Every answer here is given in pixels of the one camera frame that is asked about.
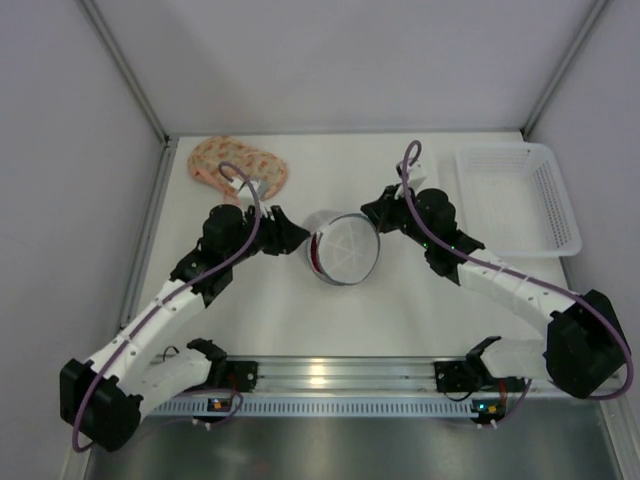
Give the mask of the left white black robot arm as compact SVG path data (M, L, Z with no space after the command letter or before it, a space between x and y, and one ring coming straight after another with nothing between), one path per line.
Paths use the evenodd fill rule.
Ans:
M195 339L155 364L160 348L208 308L233 280L235 265L263 253L289 255L310 232L278 207L214 207L196 246L171 271L161 290L116 337L87 360L72 359L59 376L60 416L73 428L72 447L122 448L154 409L190 389L226 388L227 354Z

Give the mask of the clear plastic dome insert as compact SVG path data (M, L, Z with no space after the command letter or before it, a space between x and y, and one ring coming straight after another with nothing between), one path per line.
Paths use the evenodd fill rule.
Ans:
M321 271L316 272L309 259L309 238L304 256L311 271L334 286L353 286L363 282L375 268L380 253L380 238L375 226L361 212L316 211L303 222L303 228L319 233L318 257Z

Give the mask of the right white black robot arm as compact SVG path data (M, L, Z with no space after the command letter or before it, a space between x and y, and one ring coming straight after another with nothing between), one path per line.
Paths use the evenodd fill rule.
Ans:
M579 399L598 389L630 359L630 349L608 297L596 290L566 291L515 270L465 234L439 189L401 195L396 185L361 206L381 233L399 231L424 249L436 275L482 294L525 321L537 340L489 336L465 356L476 389L506 378L544 380Z

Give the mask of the red bra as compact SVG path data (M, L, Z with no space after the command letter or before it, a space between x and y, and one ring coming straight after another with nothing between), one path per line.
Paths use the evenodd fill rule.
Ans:
M316 272L321 271L321 263L318 257L319 233L314 233L309 239L309 259Z

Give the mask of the pink floral mesh laundry bag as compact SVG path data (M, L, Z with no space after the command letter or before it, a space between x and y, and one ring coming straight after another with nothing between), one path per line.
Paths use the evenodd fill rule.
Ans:
M225 202L238 203L240 186L234 185L234 181L240 180L240 176L228 168L222 174L219 169L222 162L234 165L252 181L265 181L266 191L261 197L266 200L279 193L288 180L288 167L276 155L234 137L210 137L190 153L187 168L193 179L222 193Z

